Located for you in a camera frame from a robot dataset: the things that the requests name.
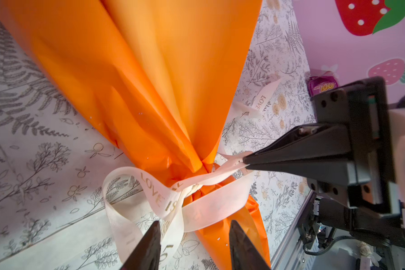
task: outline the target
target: pink strawberry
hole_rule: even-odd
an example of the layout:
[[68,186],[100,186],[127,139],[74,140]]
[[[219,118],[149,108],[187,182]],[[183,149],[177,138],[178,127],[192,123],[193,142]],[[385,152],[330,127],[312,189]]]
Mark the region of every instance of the pink strawberry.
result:
[[394,84],[399,80],[405,83],[405,62],[399,58],[387,60],[369,69],[367,75],[383,77],[386,85]]

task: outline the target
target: white patterned tabletop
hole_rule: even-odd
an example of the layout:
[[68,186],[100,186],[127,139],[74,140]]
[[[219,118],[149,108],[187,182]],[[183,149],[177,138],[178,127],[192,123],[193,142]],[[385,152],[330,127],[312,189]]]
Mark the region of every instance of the white patterned tabletop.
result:
[[[291,0],[264,1],[234,100],[250,106],[264,85],[282,81],[262,120],[244,116],[225,125],[221,143],[227,154],[259,150],[288,129],[315,121],[305,83],[308,72]],[[0,24],[0,268],[12,256],[35,257],[35,244],[104,211],[105,176],[129,165],[123,152],[78,114]],[[309,191],[305,181],[286,173],[254,172],[250,194],[259,203],[271,255]],[[119,193],[124,186],[131,192]],[[109,188],[107,200],[138,191],[137,181],[118,181]],[[138,226],[145,230],[155,218],[147,213]],[[120,265],[109,236],[51,270]],[[166,269],[216,266],[195,234],[187,233]]]

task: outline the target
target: black cable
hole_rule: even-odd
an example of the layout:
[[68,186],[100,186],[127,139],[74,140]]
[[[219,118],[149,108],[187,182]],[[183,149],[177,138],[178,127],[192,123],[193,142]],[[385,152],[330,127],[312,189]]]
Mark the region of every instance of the black cable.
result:
[[329,251],[329,249],[333,246],[334,243],[336,243],[337,241],[340,240],[345,240],[345,239],[355,239],[355,237],[352,236],[348,236],[348,235],[342,235],[342,236],[338,236],[335,239],[333,239],[333,241],[331,241],[330,245],[323,249],[322,251],[318,251],[318,252],[311,252],[311,251],[307,251],[304,246],[303,246],[303,251],[307,254],[307,255],[312,255],[312,256],[319,256],[319,255],[323,255],[324,253],[326,253],[327,251]]

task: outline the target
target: pink surface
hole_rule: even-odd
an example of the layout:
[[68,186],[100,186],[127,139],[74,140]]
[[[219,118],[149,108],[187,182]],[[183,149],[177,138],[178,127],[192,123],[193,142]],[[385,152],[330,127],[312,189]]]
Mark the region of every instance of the pink surface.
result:
[[[355,36],[343,25],[334,0],[297,0],[293,4],[312,75],[332,67],[343,85],[367,78],[368,70],[381,62],[405,61],[405,18],[373,35]],[[387,86],[389,103],[404,95],[405,84],[398,81]]]

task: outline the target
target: strawberry print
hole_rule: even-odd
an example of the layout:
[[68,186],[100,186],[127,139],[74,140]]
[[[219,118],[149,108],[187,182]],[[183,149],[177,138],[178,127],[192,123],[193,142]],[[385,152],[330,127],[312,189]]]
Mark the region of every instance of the strawberry print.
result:
[[341,20],[353,35],[389,28],[405,17],[405,0],[335,0]]
[[386,85],[400,81],[405,83],[405,62],[402,59],[390,59],[369,69],[369,77],[381,76],[385,79]]

